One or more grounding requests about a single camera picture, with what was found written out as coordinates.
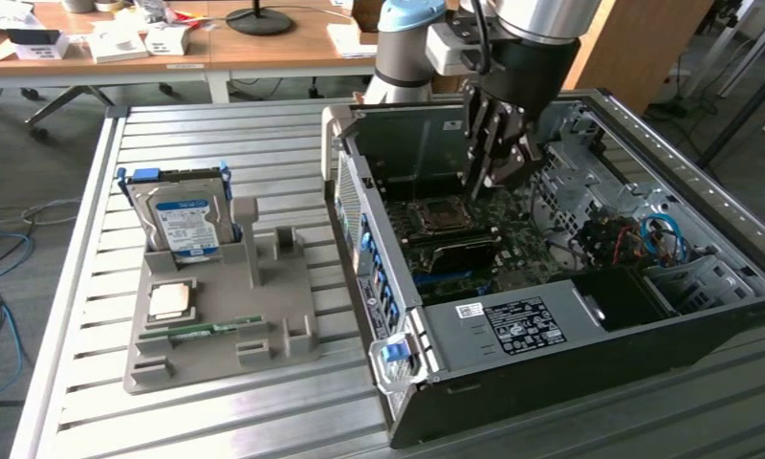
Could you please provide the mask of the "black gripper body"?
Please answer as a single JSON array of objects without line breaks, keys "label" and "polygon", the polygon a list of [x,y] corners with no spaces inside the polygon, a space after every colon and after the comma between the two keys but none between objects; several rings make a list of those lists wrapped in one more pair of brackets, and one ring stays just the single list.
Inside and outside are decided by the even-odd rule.
[{"label": "black gripper body", "polygon": [[474,94],[467,95],[467,119],[474,120],[482,101],[494,99],[522,109],[525,120],[537,120],[555,99],[573,66],[579,40],[543,44],[529,39],[495,41],[489,45],[489,72],[481,72],[481,47],[467,51],[467,69]]}]

